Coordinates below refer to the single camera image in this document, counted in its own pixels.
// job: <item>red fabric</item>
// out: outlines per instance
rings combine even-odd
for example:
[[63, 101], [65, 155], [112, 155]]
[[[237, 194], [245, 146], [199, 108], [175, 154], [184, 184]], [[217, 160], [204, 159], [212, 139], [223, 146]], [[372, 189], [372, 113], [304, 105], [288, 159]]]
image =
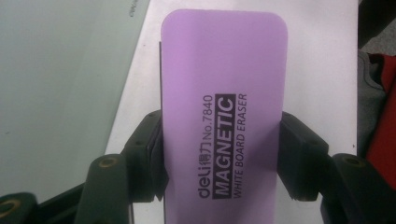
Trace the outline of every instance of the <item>red fabric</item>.
[[372, 55], [382, 61], [382, 86], [387, 100], [367, 152], [367, 160], [396, 189], [396, 56]]

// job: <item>magnetic eraser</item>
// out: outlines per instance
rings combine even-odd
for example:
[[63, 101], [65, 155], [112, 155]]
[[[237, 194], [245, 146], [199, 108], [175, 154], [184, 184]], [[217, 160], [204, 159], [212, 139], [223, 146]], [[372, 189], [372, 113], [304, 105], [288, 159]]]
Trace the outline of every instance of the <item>magnetic eraser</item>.
[[166, 223], [273, 223], [285, 22], [178, 10], [161, 53]]

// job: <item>white table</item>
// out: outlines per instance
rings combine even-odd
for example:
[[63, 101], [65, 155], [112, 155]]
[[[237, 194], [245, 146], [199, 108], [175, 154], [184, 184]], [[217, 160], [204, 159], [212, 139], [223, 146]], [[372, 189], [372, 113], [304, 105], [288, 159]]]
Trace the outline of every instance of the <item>white table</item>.
[[[288, 25], [284, 111], [329, 145], [330, 154], [356, 152], [358, 1], [151, 0], [106, 153], [118, 153], [149, 112], [160, 109], [162, 21], [180, 8], [268, 11]], [[322, 223], [320, 199], [292, 201], [278, 180], [276, 223]], [[138, 224], [163, 223], [162, 203], [134, 204]]]

